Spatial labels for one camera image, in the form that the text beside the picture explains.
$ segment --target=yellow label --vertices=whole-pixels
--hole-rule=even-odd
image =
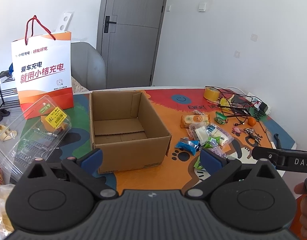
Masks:
[[[58,106],[46,117],[46,121],[55,129],[59,127],[67,115]]]

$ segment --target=keychain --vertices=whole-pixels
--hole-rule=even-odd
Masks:
[[[254,139],[259,145],[261,145],[259,138],[253,135],[255,133],[255,129],[253,129],[253,128],[244,128],[243,132],[246,133],[247,135],[249,135],[252,139]]]

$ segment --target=chair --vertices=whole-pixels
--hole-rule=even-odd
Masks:
[[[71,75],[88,90],[106,89],[104,61],[87,42],[71,43]]]

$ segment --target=pink keychain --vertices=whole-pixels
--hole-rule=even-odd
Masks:
[[[243,132],[243,130],[240,129],[240,128],[238,128],[237,126],[234,126],[234,127],[232,128],[232,130],[233,130],[235,133],[239,133],[239,134]]]

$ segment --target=open cardboard box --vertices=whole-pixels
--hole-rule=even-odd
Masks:
[[[99,173],[162,163],[171,134],[140,91],[93,91],[89,96],[92,149],[103,151]]]

